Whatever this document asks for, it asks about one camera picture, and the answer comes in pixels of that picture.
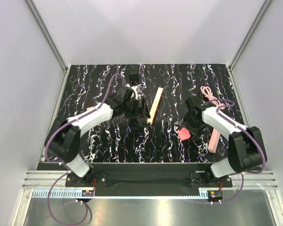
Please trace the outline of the pink square plug adapter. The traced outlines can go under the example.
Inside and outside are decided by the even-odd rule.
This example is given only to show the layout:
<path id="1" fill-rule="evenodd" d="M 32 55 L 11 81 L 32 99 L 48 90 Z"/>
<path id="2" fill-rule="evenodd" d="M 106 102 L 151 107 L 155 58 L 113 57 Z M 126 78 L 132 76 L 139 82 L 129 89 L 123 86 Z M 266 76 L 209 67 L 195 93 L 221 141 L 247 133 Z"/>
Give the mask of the pink square plug adapter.
<path id="1" fill-rule="evenodd" d="M 185 141 L 185 140 L 188 140 L 188 139 L 191 138 L 191 135 L 190 135 L 188 129 L 186 129 L 185 127 L 182 127 L 181 129 L 179 129 L 179 130 L 177 131 L 177 133 L 178 133 L 179 138 L 180 138 L 182 141 Z"/>

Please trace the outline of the beige red power strip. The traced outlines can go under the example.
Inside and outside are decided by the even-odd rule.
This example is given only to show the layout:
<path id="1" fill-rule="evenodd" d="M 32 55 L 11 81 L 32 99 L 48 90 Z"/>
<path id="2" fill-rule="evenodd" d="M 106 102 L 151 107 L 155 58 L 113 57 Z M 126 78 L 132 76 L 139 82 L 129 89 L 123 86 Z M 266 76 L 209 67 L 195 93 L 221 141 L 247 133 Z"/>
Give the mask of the beige red power strip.
<path id="1" fill-rule="evenodd" d="M 156 111 L 158 109 L 158 105 L 160 103 L 160 99 L 161 99 L 162 93 L 163 93 L 163 88 L 159 87 L 157 92 L 156 92 L 156 95 L 155 95 L 155 98 L 153 100 L 153 103 L 152 103 L 152 107 L 151 107 L 151 110 L 150 110 L 150 118 L 147 119 L 147 124 L 148 125 L 152 125 L 153 124 L 153 121 L 154 121 L 154 118 L 155 118 L 155 114 L 156 114 Z"/>

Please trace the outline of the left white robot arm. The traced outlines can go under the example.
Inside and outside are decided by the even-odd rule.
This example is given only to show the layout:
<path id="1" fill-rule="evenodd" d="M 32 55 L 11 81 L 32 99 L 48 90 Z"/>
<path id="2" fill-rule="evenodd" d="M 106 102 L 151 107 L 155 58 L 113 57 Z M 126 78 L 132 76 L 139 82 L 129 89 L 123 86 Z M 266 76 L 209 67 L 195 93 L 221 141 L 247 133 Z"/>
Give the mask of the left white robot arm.
<path id="1" fill-rule="evenodd" d="M 88 186 L 92 182 L 93 171 L 79 154 L 81 137 L 120 115 L 127 119 L 149 118 L 146 100 L 139 92 L 139 85 L 122 85 L 93 109 L 65 120 L 56 118 L 44 143 L 45 153 L 60 159 L 81 186 Z"/>

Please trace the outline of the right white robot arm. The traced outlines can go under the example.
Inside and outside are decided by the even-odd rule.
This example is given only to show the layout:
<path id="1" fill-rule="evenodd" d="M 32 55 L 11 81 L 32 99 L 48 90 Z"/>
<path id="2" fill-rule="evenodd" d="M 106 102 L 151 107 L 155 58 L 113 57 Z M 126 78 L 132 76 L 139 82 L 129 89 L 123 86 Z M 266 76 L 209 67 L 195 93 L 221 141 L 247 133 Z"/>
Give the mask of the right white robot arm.
<path id="1" fill-rule="evenodd" d="M 199 97 L 186 99 L 187 113 L 179 121 L 178 135 L 181 140 L 199 137 L 205 125 L 216 129 L 228 141 L 227 158 L 207 167 L 198 178 L 190 176 L 198 185 L 217 186 L 221 180 L 239 173 L 256 174 L 254 169 L 265 170 L 267 155 L 258 127 L 247 127 L 225 115 L 212 101 L 203 102 Z"/>

